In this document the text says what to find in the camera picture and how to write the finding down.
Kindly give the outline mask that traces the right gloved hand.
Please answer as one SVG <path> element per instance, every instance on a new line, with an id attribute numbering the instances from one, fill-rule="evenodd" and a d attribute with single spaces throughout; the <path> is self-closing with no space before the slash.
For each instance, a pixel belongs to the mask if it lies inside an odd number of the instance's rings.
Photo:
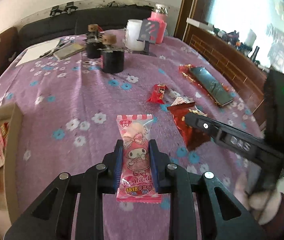
<path id="1" fill-rule="evenodd" d="M 234 196 L 248 210 L 260 225 L 270 222 L 278 213 L 282 196 L 278 190 L 254 193 L 249 196 L 245 189 L 246 173 L 242 173 L 235 184 Z"/>

